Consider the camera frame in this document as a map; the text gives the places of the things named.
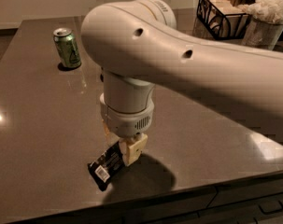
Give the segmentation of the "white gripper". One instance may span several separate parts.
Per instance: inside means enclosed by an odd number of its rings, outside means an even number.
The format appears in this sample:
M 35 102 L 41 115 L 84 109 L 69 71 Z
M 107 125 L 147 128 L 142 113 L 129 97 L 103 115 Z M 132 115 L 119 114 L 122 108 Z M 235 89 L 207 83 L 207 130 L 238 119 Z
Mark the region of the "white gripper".
M 139 159 L 147 144 L 148 136 L 144 132 L 151 125 L 154 103 L 149 101 L 148 107 L 137 113 L 121 113 L 112 110 L 101 94 L 100 106 L 106 143 L 113 146 L 121 137 L 119 147 L 122 160 L 126 166 L 130 166 Z

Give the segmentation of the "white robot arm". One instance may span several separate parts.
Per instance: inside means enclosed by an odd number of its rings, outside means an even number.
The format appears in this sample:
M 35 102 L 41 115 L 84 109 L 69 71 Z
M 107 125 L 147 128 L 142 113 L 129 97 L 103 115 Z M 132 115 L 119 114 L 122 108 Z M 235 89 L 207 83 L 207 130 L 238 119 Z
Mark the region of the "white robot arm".
M 103 70 L 101 115 L 122 138 L 144 132 L 155 84 L 249 128 L 267 160 L 283 160 L 283 54 L 182 34 L 161 0 L 104 4 L 81 26 L 87 54 Z

